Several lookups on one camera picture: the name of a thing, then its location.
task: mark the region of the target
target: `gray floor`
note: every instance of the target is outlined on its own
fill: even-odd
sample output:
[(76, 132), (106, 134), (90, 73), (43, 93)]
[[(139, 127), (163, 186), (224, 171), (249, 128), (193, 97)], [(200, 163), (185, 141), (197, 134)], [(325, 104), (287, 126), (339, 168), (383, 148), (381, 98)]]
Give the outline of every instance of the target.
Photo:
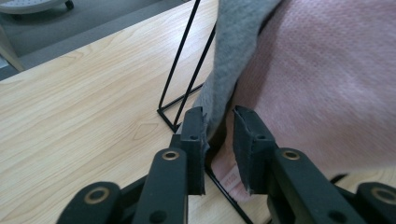
[[(11, 44), (25, 68), (59, 57), (95, 40), (179, 6), (182, 0), (73, 0), (65, 5), (22, 15), (14, 20), (0, 13)], [(0, 68), (0, 80), (18, 74), (12, 66)]]

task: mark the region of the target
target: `pink fabric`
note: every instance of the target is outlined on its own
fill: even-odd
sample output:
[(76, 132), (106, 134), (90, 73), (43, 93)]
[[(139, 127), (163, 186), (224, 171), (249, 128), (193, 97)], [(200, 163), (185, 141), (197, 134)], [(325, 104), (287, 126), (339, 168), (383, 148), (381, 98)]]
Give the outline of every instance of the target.
[[(284, 2), (259, 37), (234, 105), (253, 108), (280, 147), (301, 150), (325, 175), (395, 165), (396, 2)], [(226, 119), (232, 133), (231, 111)], [(232, 143), (228, 134), (212, 162), (224, 183), (235, 165)], [(246, 200), (235, 181), (230, 193)]]

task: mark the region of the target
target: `black metal wire frame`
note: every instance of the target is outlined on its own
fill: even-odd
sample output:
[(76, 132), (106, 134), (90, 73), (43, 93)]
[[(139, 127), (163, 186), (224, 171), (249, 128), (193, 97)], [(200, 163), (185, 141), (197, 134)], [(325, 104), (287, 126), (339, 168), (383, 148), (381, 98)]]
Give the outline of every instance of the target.
[[(170, 71), (170, 73), (169, 73), (168, 79), (166, 80), (165, 87), (163, 88), (163, 94), (162, 94), (162, 96), (161, 96), (161, 100), (160, 100), (160, 103), (159, 103), (158, 109), (157, 109), (158, 114), (160, 114), (160, 116), (163, 118), (163, 120), (165, 121), (165, 123), (169, 126), (169, 128), (170, 128), (174, 133), (177, 131), (178, 127), (180, 126), (180, 124), (178, 123), (178, 120), (179, 120), (179, 118), (180, 118), (180, 115), (181, 115), (181, 112), (182, 112), (182, 110), (183, 110), (183, 108), (184, 108), (184, 105), (185, 105), (186, 102), (187, 102), (187, 99), (189, 98), (189, 96), (190, 96), (191, 94), (193, 94), (193, 93), (195, 93), (196, 91), (200, 90), (200, 89), (202, 88), (202, 86), (204, 85), (204, 84), (200, 84), (200, 85), (198, 85), (198, 86), (195, 87), (195, 88), (192, 87), (193, 84), (194, 84), (194, 82), (195, 82), (195, 79), (196, 79), (197, 76), (198, 76), (198, 73), (199, 73), (199, 71), (200, 71), (200, 69), (201, 69), (201, 67), (202, 67), (202, 64), (203, 64), (203, 62), (204, 62), (204, 59), (205, 59), (205, 57), (206, 57), (206, 54), (207, 54), (207, 52), (209, 51), (210, 45), (212, 44), (212, 41), (213, 41), (213, 39), (214, 39), (214, 37), (215, 37), (215, 33), (216, 33), (216, 24), (215, 24), (214, 27), (213, 27), (213, 29), (212, 29), (212, 32), (210, 33), (209, 38), (207, 39), (207, 42), (206, 42), (204, 51), (203, 51), (203, 53), (202, 53), (202, 55), (201, 55), (201, 58), (200, 58), (200, 60), (199, 60), (199, 62), (198, 62), (198, 64), (197, 64), (196, 68), (195, 68), (195, 71), (194, 71), (194, 73), (193, 73), (193, 75), (192, 75), (192, 78), (191, 78), (189, 87), (188, 87), (187, 90), (186, 90), (186, 93), (183, 94), (183, 95), (181, 95), (181, 96), (179, 96), (179, 97), (177, 97), (175, 100), (173, 100), (173, 101), (170, 102), (169, 104), (163, 105), (163, 100), (164, 100), (165, 95), (166, 95), (166, 93), (167, 93), (167, 91), (168, 91), (169, 84), (170, 84), (170, 82), (171, 82), (171, 80), (172, 80), (172, 76), (173, 76), (173, 74), (174, 74), (174, 72), (175, 72), (175, 68), (176, 68), (176, 66), (177, 66), (178, 59), (179, 59), (179, 57), (180, 57), (181, 51), (183, 50), (184, 43), (186, 42), (187, 35), (189, 34), (189, 31), (190, 31), (190, 28), (191, 28), (191, 25), (192, 25), (192, 21), (194, 20), (195, 13), (196, 13), (196, 11), (197, 11), (197, 9), (198, 9), (198, 6), (199, 6), (200, 2), (201, 2), (200, 0), (196, 0), (194, 6), (193, 6), (193, 8), (192, 8), (192, 12), (191, 12), (191, 14), (190, 14), (189, 21), (187, 22), (186, 29), (185, 29), (185, 31), (184, 31), (184, 34), (183, 34), (182, 38), (181, 38), (180, 45), (179, 45), (179, 47), (178, 47), (178, 49), (177, 49), (177, 54), (176, 54), (175, 60), (174, 60), (174, 62), (173, 62), (173, 64), (172, 64), (172, 68), (171, 68), (171, 71)], [(180, 101), (181, 101), (181, 105), (180, 105), (180, 107), (179, 107), (179, 109), (178, 109), (178, 111), (177, 111), (177, 115), (176, 115), (176, 117), (175, 117), (175, 120), (174, 120), (174, 122), (172, 123), (172, 121), (171, 121), (168, 117), (166, 117), (166, 115), (164, 114), (164, 111), (165, 111), (166, 109), (170, 108), (171, 106), (177, 104), (177, 103), (180, 102)], [(233, 208), (234, 208), (235, 211), (239, 214), (239, 216), (240, 216), (242, 219), (244, 219), (246, 223), (248, 223), (248, 224), (253, 223), (253, 222), (250, 220), (250, 218), (248, 217), (248, 215), (247, 215), (247, 214), (242, 210), (242, 208), (238, 205), (238, 203), (237, 203), (237, 202), (228, 194), (228, 192), (222, 187), (222, 185), (220, 184), (220, 182), (216, 179), (215, 175), (213, 174), (212, 170), (211, 170), (209, 167), (205, 167), (205, 172), (206, 172), (207, 175), (210, 177), (210, 179), (215, 183), (215, 185), (218, 187), (218, 189), (221, 191), (221, 193), (225, 196), (225, 198), (230, 202), (230, 204), (233, 206)]]

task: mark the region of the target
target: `wood grain surface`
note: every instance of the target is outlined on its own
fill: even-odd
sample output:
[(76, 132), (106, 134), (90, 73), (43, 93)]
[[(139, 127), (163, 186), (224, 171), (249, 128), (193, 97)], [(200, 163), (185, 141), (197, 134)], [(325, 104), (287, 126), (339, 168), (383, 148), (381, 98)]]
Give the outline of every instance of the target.
[[(170, 143), (156, 109), (192, 4), (0, 82), (0, 223), (54, 223), (85, 186), (148, 173)], [(216, 13), (201, 3), (167, 101), (184, 93)], [(212, 60), (213, 48), (197, 84)], [(190, 223), (243, 223), (208, 178), (206, 193), (190, 196)], [(254, 223), (269, 217), (262, 196), (242, 207)]]

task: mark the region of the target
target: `wooden table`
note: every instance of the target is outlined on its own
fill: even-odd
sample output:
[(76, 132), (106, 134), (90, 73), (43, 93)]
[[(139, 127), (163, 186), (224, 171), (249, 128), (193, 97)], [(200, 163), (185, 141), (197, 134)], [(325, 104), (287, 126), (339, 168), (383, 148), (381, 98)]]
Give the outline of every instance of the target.
[[(112, 181), (123, 188), (148, 173), (154, 154), (170, 143), (156, 108), (192, 4), (0, 82), (1, 223), (54, 223), (83, 187)], [(169, 99), (184, 92), (216, 13), (216, 0), (200, 5)], [(212, 60), (213, 50), (197, 83)], [(394, 169), (380, 172), (396, 183)], [(190, 223), (243, 223), (208, 178), (206, 196), (189, 200)], [(263, 223), (265, 205), (260, 196), (241, 206)]]

